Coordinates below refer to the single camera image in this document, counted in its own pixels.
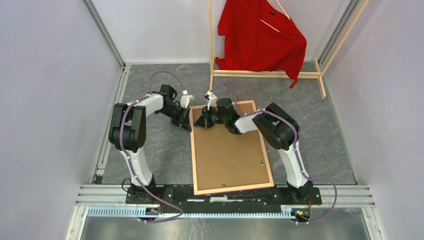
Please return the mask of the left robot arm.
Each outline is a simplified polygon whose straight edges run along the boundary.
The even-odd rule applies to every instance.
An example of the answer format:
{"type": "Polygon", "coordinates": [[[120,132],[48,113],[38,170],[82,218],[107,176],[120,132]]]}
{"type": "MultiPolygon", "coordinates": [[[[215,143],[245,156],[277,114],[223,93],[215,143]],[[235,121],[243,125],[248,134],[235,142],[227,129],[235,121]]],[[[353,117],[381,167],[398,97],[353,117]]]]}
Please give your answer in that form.
{"type": "Polygon", "coordinates": [[[145,204],[153,203],[158,194],[154,175],[148,167],[144,145],[147,140],[147,118],[162,114],[171,123],[191,132],[189,103],[195,99],[183,90],[180,100],[177,91],[163,84],[158,91],[148,92],[131,103],[116,103],[112,108],[108,140],[124,157],[130,172],[129,191],[137,193],[145,204]]]}

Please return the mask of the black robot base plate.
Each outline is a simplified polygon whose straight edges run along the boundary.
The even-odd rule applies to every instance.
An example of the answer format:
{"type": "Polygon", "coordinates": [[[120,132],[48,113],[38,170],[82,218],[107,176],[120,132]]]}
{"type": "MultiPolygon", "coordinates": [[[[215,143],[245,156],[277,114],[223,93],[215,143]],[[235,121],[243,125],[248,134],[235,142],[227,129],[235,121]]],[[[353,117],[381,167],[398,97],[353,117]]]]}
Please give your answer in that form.
{"type": "Polygon", "coordinates": [[[195,195],[192,185],[165,184],[143,189],[132,184],[126,190],[125,202],[157,204],[153,212],[162,214],[277,214],[282,206],[300,208],[321,205],[323,201],[317,187],[304,195],[284,185],[195,195]]]}

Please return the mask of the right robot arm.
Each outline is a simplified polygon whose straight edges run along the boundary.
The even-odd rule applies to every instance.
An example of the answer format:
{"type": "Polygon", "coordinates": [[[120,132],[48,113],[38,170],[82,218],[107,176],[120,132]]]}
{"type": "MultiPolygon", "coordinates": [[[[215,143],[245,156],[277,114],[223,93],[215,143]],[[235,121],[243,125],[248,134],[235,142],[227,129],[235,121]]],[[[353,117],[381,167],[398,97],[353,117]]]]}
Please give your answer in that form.
{"type": "Polygon", "coordinates": [[[210,129],[214,125],[224,125],[234,135],[259,131],[267,143],[278,151],[286,170],[286,183],[289,199],[302,204],[309,198],[313,182],[304,169],[299,153],[298,123],[276,103],[264,109],[238,114],[231,99],[221,98],[216,106],[204,106],[200,116],[194,121],[195,127],[210,129]]]}

